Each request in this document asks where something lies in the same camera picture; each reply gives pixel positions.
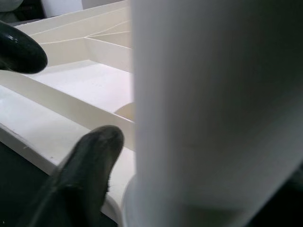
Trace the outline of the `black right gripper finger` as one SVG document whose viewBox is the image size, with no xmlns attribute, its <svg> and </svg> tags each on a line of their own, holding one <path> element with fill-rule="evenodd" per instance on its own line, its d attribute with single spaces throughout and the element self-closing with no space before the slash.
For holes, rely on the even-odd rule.
<svg viewBox="0 0 303 227">
<path fill-rule="evenodd" d="M 102 214 L 112 169 L 124 146 L 113 125 L 82 136 L 22 215 L 24 227 L 116 227 Z"/>
</svg>

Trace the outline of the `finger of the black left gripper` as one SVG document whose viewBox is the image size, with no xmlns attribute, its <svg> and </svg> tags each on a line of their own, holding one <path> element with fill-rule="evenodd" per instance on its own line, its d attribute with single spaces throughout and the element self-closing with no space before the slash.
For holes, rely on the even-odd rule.
<svg viewBox="0 0 303 227">
<path fill-rule="evenodd" d="M 25 74 L 39 73 L 48 58 L 43 48 L 17 28 L 0 22 L 0 69 Z"/>
</svg>

